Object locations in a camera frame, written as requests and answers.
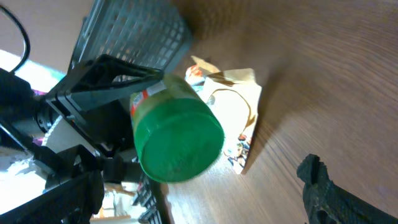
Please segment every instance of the green lid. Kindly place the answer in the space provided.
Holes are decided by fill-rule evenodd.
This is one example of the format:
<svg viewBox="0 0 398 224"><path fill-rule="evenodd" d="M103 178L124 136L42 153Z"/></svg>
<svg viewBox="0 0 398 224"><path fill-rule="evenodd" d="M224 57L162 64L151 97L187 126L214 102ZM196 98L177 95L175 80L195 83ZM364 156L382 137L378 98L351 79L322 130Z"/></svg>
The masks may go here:
<svg viewBox="0 0 398 224"><path fill-rule="evenodd" d="M145 173L159 182L180 182L207 169L219 156L224 132L204 102L167 100L148 112L134 133Z"/></svg>

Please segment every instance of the black cable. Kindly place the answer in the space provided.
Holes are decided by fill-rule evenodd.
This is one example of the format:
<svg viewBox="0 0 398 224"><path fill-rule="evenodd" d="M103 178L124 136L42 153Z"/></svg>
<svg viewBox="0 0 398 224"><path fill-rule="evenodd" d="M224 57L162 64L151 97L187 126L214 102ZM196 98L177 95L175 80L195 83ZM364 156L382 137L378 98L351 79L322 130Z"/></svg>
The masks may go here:
<svg viewBox="0 0 398 224"><path fill-rule="evenodd" d="M21 61L17 64L17 66L10 71L10 73L14 73L16 70L18 70L25 62L27 61L27 58L29 57L30 54L30 41L29 37L27 36L26 30L22 26L22 24L18 21L18 19L3 5L0 5L0 9L3 11L3 13L10 18L12 22L15 23L15 25L18 27L19 31L21 32L23 38L24 38L24 54L21 58Z"/></svg>

